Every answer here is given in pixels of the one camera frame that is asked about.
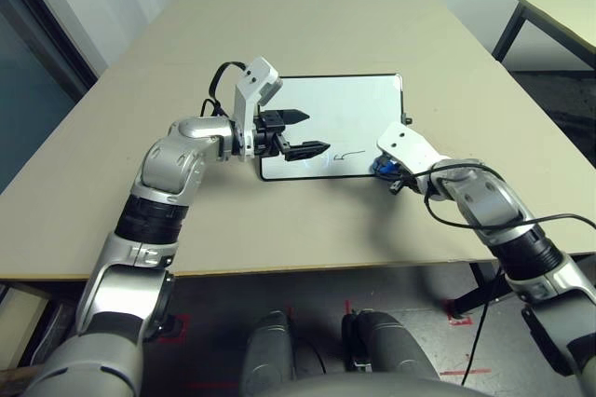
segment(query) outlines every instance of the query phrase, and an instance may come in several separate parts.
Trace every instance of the gray floor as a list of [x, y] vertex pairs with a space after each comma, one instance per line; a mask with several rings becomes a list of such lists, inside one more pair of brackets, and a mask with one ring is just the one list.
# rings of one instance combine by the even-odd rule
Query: gray floor
[[596, 167], [594, 72], [512, 75]]
[[[514, 77], [596, 165], [593, 75]], [[237, 395], [251, 327], [274, 308], [291, 308], [300, 335], [317, 345], [330, 372], [342, 372], [340, 322], [346, 301], [352, 308], [395, 316], [416, 337], [441, 379], [459, 383], [480, 312], [471, 315], [471, 324], [453, 325], [441, 304], [474, 286], [464, 264], [181, 279], [171, 311], [185, 315], [187, 331], [182, 340], [146, 347], [142, 395]], [[521, 308], [512, 297], [491, 306], [467, 386], [499, 397], [579, 396], [575, 379], [552, 372], [538, 351]], [[298, 376], [320, 373], [312, 350], [299, 345]]]

